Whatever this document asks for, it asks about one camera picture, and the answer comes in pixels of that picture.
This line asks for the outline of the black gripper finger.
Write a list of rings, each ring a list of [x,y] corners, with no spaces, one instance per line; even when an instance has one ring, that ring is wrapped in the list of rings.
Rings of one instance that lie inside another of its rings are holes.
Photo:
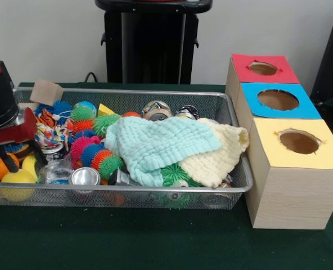
[[[0,158],[11,173],[17,173],[19,171],[18,164],[7,154],[5,147],[2,145],[0,145]]]
[[[48,164],[48,161],[47,161],[40,145],[38,144],[38,142],[36,142],[35,140],[32,139],[32,140],[28,141],[28,145],[33,149],[36,161],[40,165],[46,166]]]

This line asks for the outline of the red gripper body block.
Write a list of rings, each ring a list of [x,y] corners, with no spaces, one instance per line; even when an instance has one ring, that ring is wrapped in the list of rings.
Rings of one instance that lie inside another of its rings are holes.
[[[37,131],[36,119],[30,108],[19,110],[12,125],[0,128],[0,145],[22,143],[34,139]]]

